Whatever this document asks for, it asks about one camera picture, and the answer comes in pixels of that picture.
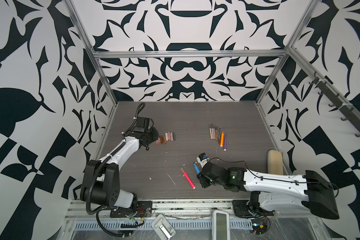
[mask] debris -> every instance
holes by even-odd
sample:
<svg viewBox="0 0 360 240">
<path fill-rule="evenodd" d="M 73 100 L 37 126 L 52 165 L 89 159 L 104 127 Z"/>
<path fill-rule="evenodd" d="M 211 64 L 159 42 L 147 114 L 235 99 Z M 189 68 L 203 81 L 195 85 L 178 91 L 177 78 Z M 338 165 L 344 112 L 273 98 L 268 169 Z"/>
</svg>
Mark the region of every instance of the debris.
<svg viewBox="0 0 360 240">
<path fill-rule="evenodd" d="M 167 174 L 167 175 L 168 175 L 168 177 L 172 180 L 173 185 L 175 185 L 175 186 L 176 186 L 176 184 L 175 184 L 175 182 L 173 181 L 173 179 L 171 178 L 171 176 L 170 176 L 169 174 Z"/>
</svg>

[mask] orange marker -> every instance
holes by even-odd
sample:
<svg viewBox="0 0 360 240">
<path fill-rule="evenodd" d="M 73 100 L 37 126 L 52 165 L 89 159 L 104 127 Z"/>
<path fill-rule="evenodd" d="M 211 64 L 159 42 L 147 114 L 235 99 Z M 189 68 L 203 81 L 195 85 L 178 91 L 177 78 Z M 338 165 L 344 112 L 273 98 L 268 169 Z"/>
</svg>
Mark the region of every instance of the orange marker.
<svg viewBox="0 0 360 240">
<path fill-rule="evenodd" d="M 221 133 L 220 147 L 223 146 L 224 143 L 224 131 Z"/>
</svg>

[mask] patterned panel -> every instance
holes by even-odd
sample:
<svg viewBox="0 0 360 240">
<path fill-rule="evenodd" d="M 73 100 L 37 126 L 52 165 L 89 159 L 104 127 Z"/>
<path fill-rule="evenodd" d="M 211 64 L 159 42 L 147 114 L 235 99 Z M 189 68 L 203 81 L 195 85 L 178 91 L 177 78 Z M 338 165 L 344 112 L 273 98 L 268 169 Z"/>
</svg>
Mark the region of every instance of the patterned panel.
<svg viewBox="0 0 360 240">
<path fill-rule="evenodd" d="M 61 0 L 0 1 L 0 239 L 56 238 L 111 108 Z"/>
<path fill-rule="evenodd" d="M 360 110 L 360 0 L 323 0 L 297 49 Z M 360 138 L 310 81 L 289 58 L 261 105 L 291 170 L 340 188 L 340 219 L 323 219 L 331 236 L 359 240 Z"/>
<path fill-rule="evenodd" d="M 74 0 L 98 51 L 281 49 L 309 0 Z"/>
<path fill-rule="evenodd" d="M 277 57 L 102 59 L 119 101 L 256 100 Z"/>
</svg>

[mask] white cable tie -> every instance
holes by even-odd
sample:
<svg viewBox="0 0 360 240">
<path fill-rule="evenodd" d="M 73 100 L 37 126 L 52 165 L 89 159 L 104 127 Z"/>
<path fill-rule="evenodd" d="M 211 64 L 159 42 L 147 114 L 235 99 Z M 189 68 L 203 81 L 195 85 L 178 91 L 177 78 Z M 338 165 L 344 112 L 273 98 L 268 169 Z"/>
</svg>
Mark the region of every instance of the white cable tie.
<svg viewBox="0 0 360 240">
<path fill-rule="evenodd" d="M 352 104 L 352 103 L 342 103 L 341 106 L 338 108 L 338 110 L 339 110 L 340 108 L 342 108 L 343 106 L 345 106 L 345 105 L 353 105 L 353 104 Z"/>
</svg>

